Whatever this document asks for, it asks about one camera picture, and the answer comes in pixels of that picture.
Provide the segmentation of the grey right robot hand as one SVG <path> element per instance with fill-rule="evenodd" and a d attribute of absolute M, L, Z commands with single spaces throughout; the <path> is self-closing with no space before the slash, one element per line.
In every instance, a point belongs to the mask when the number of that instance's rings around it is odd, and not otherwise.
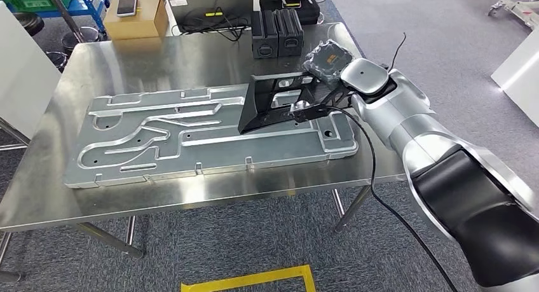
<path fill-rule="evenodd" d="M 336 87 L 342 70 L 354 56 L 332 39 L 321 41 L 305 56 L 304 69 L 329 87 Z"/>

